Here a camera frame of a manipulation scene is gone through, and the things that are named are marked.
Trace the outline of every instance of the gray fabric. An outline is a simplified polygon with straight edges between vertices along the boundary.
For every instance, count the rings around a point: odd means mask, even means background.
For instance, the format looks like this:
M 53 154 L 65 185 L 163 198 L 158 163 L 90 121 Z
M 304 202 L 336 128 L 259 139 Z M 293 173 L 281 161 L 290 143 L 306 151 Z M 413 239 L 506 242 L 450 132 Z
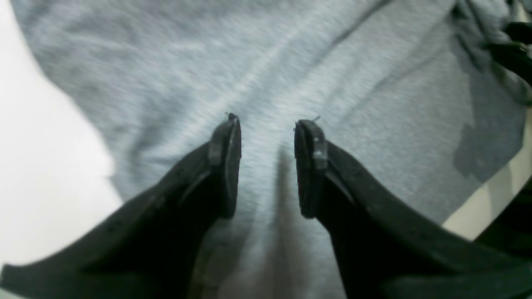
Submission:
M 497 5 L 12 4 L 44 73 L 102 132 L 124 199 L 208 140 L 227 112 L 240 116 L 237 212 L 206 237 L 191 298 L 345 297 L 327 232 L 300 216 L 298 119 L 321 116 L 331 141 L 439 223 L 521 147 L 525 109 L 485 67 L 500 25 L 479 24 L 506 18 Z

